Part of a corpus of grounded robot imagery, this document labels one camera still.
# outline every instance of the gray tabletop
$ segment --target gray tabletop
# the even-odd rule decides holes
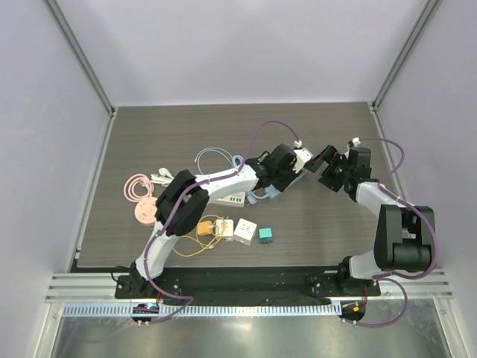
[[[141,254],[151,228],[138,223],[135,204],[123,196],[124,183],[131,175],[149,175],[159,167],[173,174],[182,169],[198,174],[194,158],[199,150],[222,147],[243,155],[255,129],[268,119],[290,124],[313,154],[328,144],[345,150],[347,141],[355,136],[377,136],[365,103],[121,107],[107,146],[78,267],[128,266]],[[282,142],[293,145],[293,140],[287,129],[269,125],[258,135],[251,154],[271,151]],[[388,172],[382,147],[377,142],[367,146],[373,152],[373,176],[381,178]],[[218,154],[203,156],[204,172],[228,167]],[[195,257],[171,253],[166,265],[323,266],[370,250],[376,231],[374,216],[344,192],[334,193],[317,180],[318,173],[308,173],[278,198],[253,206],[210,204],[206,208],[206,213],[270,227],[274,234],[272,244],[260,245],[257,236],[250,247],[222,242]],[[154,196],[159,196],[162,189],[156,186]],[[181,239],[176,249],[187,254],[198,246]]]

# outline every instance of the metal floor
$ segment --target metal floor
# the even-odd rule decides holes
[[[244,154],[256,128],[265,120],[289,123],[303,144],[318,154],[332,144],[346,150],[355,136],[375,137],[376,126],[365,103],[243,104],[173,107],[121,107],[113,125],[98,187],[81,244],[78,267],[129,266],[145,247],[151,229],[134,218],[135,204],[123,197],[126,180],[136,173],[168,168],[173,174],[189,169],[198,174],[195,155],[206,147],[222,147]],[[258,135],[252,155],[271,151],[293,136],[279,125],[269,125]],[[388,172],[381,144],[371,143],[373,176]],[[228,168],[215,153],[203,156],[204,172]],[[308,173],[275,200],[233,208],[209,205],[206,213],[244,218],[270,227],[274,243],[258,240],[246,246],[224,242],[195,257],[171,253],[167,266],[306,266],[336,265],[343,257],[372,248],[376,219],[353,203],[344,192],[334,193]],[[162,187],[156,186],[154,196]],[[190,240],[176,245],[183,253],[198,249]]]
[[[384,322],[399,314],[402,301],[369,301],[368,306],[365,321]],[[131,318],[62,318],[51,356],[451,357],[432,300],[410,301],[406,316],[382,329],[342,324],[336,316],[178,318],[105,338],[131,322]],[[102,342],[86,343],[86,339]]]

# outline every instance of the yellow cable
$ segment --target yellow cable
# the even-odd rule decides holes
[[[178,254],[179,256],[182,256],[182,257],[192,257],[192,256],[195,256],[197,254],[200,254],[202,251],[206,250],[210,245],[216,245],[218,244],[221,240],[222,240],[222,236],[224,235],[224,232],[225,232],[225,228],[227,227],[227,225],[225,224],[225,220],[224,218],[218,216],[218,215],[214,215],[214,214],[209,214],[209,215],[205,215],[205,216],[202,216],[198,222],[198,225],[199,223],[201,223],[205,218],[209,218],[209,217],[214,217],[216,218],[215,221],[214,221],[214,224],[217,222],[217,220],[222,220],[223,223],[224,223],[224,226],[222,227],[222,231],[218,234],[218,235],[214,235],[214,237],[210,240],[210,242],[208,244],[204,244],[203,242],[201,242],[201,240],[199,239],[199,236],[197,235],[197,229],[195,231],[195,238],[192,237],[192,236],[181,236],[183,238],[187,238],[187,239],[190,239],[192,241],[195,241],[197,244],[199,244],[202,249],[200,249],[199,251],[196,251],[192,254],[181,254],[179,251],[177,251],[175,248],[173,248],[172,250],[174,250],[174,252],[176,254]]]

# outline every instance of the black mounting plate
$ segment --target black mounting plate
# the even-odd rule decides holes
[[[308,306],[329,304],[329,298],[381,294],[379,285],[363,280],[356,292],[345,294],[335,266],[164,268],[154,281],[175,295],[194,297],[195,306]],[[129,290],[129,276],[120,276],[118,299],[156,298],[157,292],[140,297]],[[165,304],[178,304],[164,297]]]

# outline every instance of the metal frame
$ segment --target metal frame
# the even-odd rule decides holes
[[[69,26],[69,23],[66,21],[66,18],[60,9],[60,6],[56,2],[56,0],[44,0],[44,2],[46,4],[46,7],[50,10],[53,19],[56,22],[61,33],[63,34],[66,42],[68,43],[69,48],[72,50],[73,55],[78,60],[79,66],[84,71],[84,74],[88,77],[89,82],[95,89],[96,94],[106,108],[106,111],[108,112],[110,117],[112,117],[114,108],[111,105],[111,101],[108,99],[101,83],[98,80],[98,77],[96,77],[95,72],[89,64],[89,61],[86,58],[86,55],[84,54],[83,49],[81,48],[78,40],[76,39],[75,33]]]
[[[394,279],[403,284],[410,300],[434,299],[436,310],[439,313],[440,321],[443,325],[443,330],[452,355],[459,358],[468,357],[469,355],[465,345],[460,339],[460,330],[458,329],[458,323],[455,319],[456,314],[454,314],[455,307],[452,305],[454,299],[444,271],[436,269],[428,277],[416,281],[402,279],[401,277],[394,277]],[[403,299],[400,289],[393,283],[382,281],[379,285],[382,290],[382,295],[379,297],[369,297],[369,300],[386,301]],[[57,336],[60,318],[65,308],[69,309],[67,312],[74,310],[75,307],[78,311],[78,304],[88,307],[88,303],[91,303],[95,304],[95,306],[118,311],[118,307],[124,310],[125,305],[155,301],[154,299],[117,300],[114,298],[115,290],[116,282],[111,279],[110,274],[55,274],[51,280],[45,299],[45,304],[49,306],[49,311],[45,320],[45,326],[36,357],[49,357],[51,354],[54,340]],[[362,297],[335,297],[332,298],[332,302],[336,304],[339,301],[358,301],[360,299],[362,299]],[[235,310],[229,311],[232,315],[236,312]],[[203,316],[203,313],[197,312],[198,316]],[[318,311],[310,312],[309,314],[321,315]],[[324,315],[326,314],[333,314],[333,312],[326,311]],[[195,316],[195,314],[189,313],[187,316],[191,317]]]
[[[386,76],[386,79],[382,84],[381,89],[379,89],[378,91],[378,95],[373,102],[374,108],[379,108],[379,106],[381,105],[382,101],[384,100],[384,97],[386,96],[386,93],[388,93],[388,90],[391,88],[394,79],[398,75],[399,71],[401,70],[402,66],[410,55],[412,49],[416,46],[417,41],[419,40],[426,26],[428,25],[429,20],[435,14],[435,11],[437,10],[440,3],[441,0],[428,0],[424,5],[424,8],[422,9],[419,17],[417,18],[416,23],[414,24],[414,27],[411,30],[411,33],[408,35],[408,38],[404,42],[404,46],[401,48],[401,51],[399,52],[397,59],[394,61],[394,64],[391,67],[388,76]]]
[[[57,338],[60,328],[61,315],[65,304],[48,304],[48,313],[43,325],[43,332],[37,346],[35,358],[46,358],[51,356],[54,348],[54,341]]]
[[[104,132],[103,141],[101,143],[101,148],[96,160],[95,170],[92,174],[91,181],[88,185],[88,196],[86,197],[86,204],[83,210],[83,215],[81,216],[81,221],[78,227],[77,236],[76,236],[76,243],[75,243],[75,250],[72,254],[72,258],[70,259],[69,269],[72,268],[72,265],[75,260],[79,258],[81,252],[81,244],[83,243],[84,233],[86,231],[86,225],[88,223],[89,213],[91,212],[92,201],[95,197],[96,187],[98,186],[99,176],[101,174],[101,168],[104,162],[104,156],[106,155],[107,144],[110,141],[111,131],[113,130],[113,124],[116,119],[116,115],[118,114],[118,110],[115,109],[113,111],[113,115],[111,116],[110,120],[107,123],[106,130]]]

